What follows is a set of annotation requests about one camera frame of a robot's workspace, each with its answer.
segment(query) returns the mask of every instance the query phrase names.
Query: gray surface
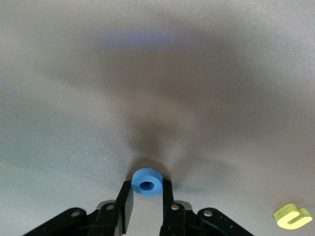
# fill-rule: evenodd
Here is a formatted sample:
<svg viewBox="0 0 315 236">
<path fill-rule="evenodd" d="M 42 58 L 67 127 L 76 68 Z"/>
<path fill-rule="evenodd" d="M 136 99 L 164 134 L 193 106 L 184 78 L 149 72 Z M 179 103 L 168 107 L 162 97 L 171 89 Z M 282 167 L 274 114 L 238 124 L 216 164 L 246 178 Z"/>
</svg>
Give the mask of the gray surface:
<svg viewBox="0 0 315 236">
<path fill-rule="evenodd" d="M 314 1 L 0 1 L 0 235 L 155 167 L 256 236 L 315 214 Z M 128 236 L 158 235 L 135 196 Z"/>
</svg>

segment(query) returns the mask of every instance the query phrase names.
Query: yellow object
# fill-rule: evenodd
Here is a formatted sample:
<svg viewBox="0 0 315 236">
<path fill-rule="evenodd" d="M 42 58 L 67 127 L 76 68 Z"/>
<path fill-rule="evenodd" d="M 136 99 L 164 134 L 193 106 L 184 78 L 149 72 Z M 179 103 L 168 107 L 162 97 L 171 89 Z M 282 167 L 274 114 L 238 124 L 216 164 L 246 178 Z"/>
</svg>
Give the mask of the yellow object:
<svg viewBox="0 0 315 236">
<path fill-rule="evenodd" d="M 293 203 L 288 203 L 274 213 L 277 224 L 287 230 L 295 230 L 309 223 L 313 218 L 305 208 L 297 209 Z"/>
</svg>

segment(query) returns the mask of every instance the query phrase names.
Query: blue foam ring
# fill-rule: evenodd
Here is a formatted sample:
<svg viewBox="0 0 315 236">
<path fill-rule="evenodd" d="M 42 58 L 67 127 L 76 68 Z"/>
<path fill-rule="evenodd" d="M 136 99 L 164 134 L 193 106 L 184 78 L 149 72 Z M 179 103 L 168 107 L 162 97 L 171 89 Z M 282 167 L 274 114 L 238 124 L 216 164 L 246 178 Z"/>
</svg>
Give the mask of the blue foam ring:
<svg viewBox="0 0 315 236">
<path fill-rule="evenodd" d="M 163 176 L 155 169 L 137 170 L 132 177 L 133 190 L 144 196 L 154 196 L 163 190 Z"/>
</svg>

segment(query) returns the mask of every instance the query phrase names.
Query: gray background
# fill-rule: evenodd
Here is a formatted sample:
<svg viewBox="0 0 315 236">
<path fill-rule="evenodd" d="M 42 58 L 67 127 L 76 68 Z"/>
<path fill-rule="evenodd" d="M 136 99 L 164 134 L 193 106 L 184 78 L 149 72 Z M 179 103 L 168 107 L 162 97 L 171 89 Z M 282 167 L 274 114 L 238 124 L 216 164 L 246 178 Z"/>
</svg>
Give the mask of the gray background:
<svg viewBox="0 0 315 236">
<path fill-rule="evenodd" d="M 1 0 L 0 235 L 114 199 L 140 167 L 256 236 L 315 214 L 313 0 Z M 135 195 L 127 236 L 158 235 Z"/>
</svg>

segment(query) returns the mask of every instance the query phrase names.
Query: blue cylinder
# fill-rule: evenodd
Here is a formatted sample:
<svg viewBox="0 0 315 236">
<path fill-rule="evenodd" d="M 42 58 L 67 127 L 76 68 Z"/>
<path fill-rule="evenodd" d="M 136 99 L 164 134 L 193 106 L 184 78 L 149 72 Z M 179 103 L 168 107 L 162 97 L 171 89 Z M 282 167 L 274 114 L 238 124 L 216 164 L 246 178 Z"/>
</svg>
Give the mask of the blue cylinder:
<svg viewBox="0 0 315 236">
<path fill-rule="evenodd" d="M 163 176 L 155 169 L 143 168 L 133 174 L 131 186 L 141 195 L 154 196 L 163 190 Z"/>
</svg>

